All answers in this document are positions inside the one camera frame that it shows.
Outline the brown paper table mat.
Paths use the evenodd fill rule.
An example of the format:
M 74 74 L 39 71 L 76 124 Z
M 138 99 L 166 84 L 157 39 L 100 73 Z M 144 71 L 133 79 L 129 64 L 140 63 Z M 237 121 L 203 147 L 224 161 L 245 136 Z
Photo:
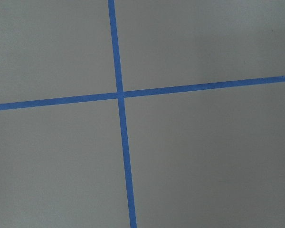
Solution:
M 0 228 L 285 228 L 285 0 L 0 0 Z

